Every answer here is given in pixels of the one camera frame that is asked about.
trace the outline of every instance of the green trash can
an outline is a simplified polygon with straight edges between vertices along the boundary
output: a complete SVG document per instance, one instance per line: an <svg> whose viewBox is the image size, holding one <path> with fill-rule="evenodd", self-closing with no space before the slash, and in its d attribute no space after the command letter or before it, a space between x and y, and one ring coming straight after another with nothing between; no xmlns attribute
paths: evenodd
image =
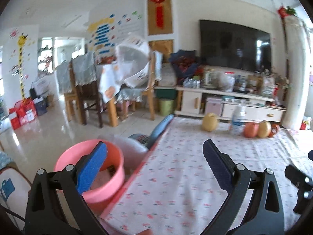
<svg viewBox="0 0 313 235"><path fill-rule="evenodd" d="M175 100L172 99L159 99L160 101L160 114L166 117L174 113Z"/></svg>

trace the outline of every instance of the red tassel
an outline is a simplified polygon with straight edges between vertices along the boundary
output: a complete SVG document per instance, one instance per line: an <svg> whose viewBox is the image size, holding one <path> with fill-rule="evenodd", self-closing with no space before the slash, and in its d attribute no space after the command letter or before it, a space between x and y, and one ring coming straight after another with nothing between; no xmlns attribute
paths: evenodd
<svg viewBox="0 0 313 235"><path fill-rule="evenodd" d="M164 27L164 19L163 19L163 5L162 4L157 4L156 6L156 26L158 28Z"/></svg>

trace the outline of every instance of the flat screen tv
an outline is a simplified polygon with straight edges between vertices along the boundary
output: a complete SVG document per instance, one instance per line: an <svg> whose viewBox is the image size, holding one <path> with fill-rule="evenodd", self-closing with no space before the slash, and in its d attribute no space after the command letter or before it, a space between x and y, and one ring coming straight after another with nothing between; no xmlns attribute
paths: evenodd
<svg viewBox="0 0 313 235"><path fill-rule="evenodd" d="M254 28L200 20L203 64L253 72L271 71L270 34Z"/></svg>

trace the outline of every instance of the water bottle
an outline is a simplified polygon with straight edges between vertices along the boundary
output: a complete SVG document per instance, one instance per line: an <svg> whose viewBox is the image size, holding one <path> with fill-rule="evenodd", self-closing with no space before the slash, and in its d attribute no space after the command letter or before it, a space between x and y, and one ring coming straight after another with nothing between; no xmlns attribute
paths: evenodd
<svg viewBox="0 0 313 235"><path fill-rule="evenodd" d="M235 111L232 116L232 122L230 126L230 131L232 135L241 135L244 130L244 119L246 116L246 107L242 105L236 105Z"/></svg>

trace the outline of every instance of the drawer handle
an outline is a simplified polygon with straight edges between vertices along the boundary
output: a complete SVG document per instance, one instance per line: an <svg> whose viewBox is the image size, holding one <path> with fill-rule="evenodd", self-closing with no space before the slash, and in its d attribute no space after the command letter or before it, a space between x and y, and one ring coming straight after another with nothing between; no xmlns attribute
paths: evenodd
<svg viewBox="0 0 313 235"><path fill-rule="evenodd" d="M197 109L198 106L199 106L199 98L197 97L197 98L195 99L195 109Z"/></svg>

